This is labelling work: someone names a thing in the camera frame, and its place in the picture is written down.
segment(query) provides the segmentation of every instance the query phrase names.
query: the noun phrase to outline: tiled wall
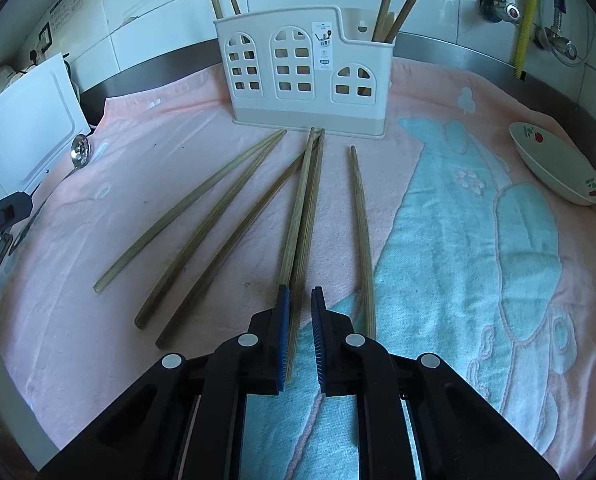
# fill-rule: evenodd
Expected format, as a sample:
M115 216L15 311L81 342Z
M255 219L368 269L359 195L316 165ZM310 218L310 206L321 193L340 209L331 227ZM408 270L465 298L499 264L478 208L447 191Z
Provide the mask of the tiled wall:
M380 0L238 0L243 12L305 4L336 4L375 9ZM392 0L397 12L404 0ZM511 0L521 9L524 0ZM587 39L596 17L584 0L567 0L563 32L587 57ZM225 15L233 13L222 0ZM553 17L553 0L542 0L545 26ZM18 63L28 63L28 51L48 21L49 13L30 34ZM216 36L209 0L82 0L82 8L57 33L48 55L69 52L74 78L86 90L119 71L188 44ZM418 0L402 31L437 38L511 62L519 27L488 23L478 0ZM596 117L596 37L587 63L568 68L550 52L530 45L525 70L578 101Z

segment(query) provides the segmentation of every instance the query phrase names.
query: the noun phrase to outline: electrical cord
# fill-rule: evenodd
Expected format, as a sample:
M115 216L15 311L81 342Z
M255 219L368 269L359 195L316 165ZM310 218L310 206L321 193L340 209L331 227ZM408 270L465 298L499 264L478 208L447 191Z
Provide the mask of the electrical cord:
M547 38L547 46L549 48L549 51L552 53L553 57L555 57L561 64L563 64L564 66L566 66L568 68L575 68L575 67L580 66L583 63L585 63L587 61L587 59L589 58L589 54L591 53L592 47L594 46L594 40L596 39L596 19L595 19L595 17L593 17L593 19L590 19L589 15L591 13L591 8L589 7L589 4L587 3L586 0L585 0L585 9L587 11L586 12L586 16L587 16L587 51L586 51L584 57L576 56L577 61L569 62L568 60L563 59L562 54L560 54L557 50L555 50L553 48L553 45L551 44L551 42L548 39L547 29L544 26L544 18L543 18L543 12L542 12L542 0L540 0L540 5L539 5L540 25L539 25L539 27L542 28L542 33L544 34L545 38ZM590 26L592 23L593 23L593 31L590 33Z

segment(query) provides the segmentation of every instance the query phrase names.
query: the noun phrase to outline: white clover pattern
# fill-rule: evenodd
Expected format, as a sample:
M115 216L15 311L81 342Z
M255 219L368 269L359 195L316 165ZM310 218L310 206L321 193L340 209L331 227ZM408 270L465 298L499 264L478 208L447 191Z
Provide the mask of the white clover pattern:
M478 178L478 174L473 170L461 170L456 168L455 181L458 186L473 191L476 195L482 196L482 190L485 189L485 183Z

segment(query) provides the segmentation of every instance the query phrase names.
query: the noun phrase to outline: plate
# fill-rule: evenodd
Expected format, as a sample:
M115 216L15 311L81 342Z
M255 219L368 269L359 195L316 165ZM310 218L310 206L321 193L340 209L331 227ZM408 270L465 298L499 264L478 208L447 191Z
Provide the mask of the plate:
M578 205L596 204L596 170L573 146L540 126L509 126L520 157L545 186Z

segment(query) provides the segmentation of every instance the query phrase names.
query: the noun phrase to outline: gray base of basket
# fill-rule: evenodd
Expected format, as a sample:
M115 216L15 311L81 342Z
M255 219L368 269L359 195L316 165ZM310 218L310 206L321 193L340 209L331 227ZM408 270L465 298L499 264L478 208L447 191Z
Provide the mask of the gray base of basket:
M301 112L274 112L265 110L264 124L255 121L260 117L257 108L238 108L238 116L233 120L236 124L246 126L263 126L266 128L284 128L286 130L309 131L311 127L324 128L328 134L348 137L364 137L365 139L382 139L384 137L384 119L366 119L358 117L333 116L330 114L312 114ZM337 130L330 129L335 124ZM348 124L347 131L340 131L341 124Z

